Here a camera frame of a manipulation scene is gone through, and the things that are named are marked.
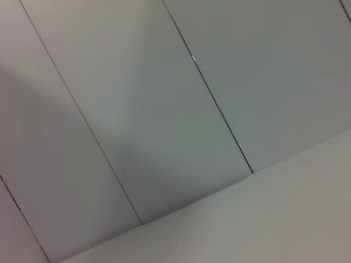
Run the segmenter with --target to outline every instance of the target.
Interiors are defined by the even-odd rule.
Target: white wall
[[[48,263],[2,180],[0,180],[0,262]]]
[[[159,0],[24,0],[148,222],[250,170]]]
[[[136,226],[19,1],[0,2],[0,86],[0,175],[51,261]]]
[[[351,128],[338,0],[166,3],[255,171]]]

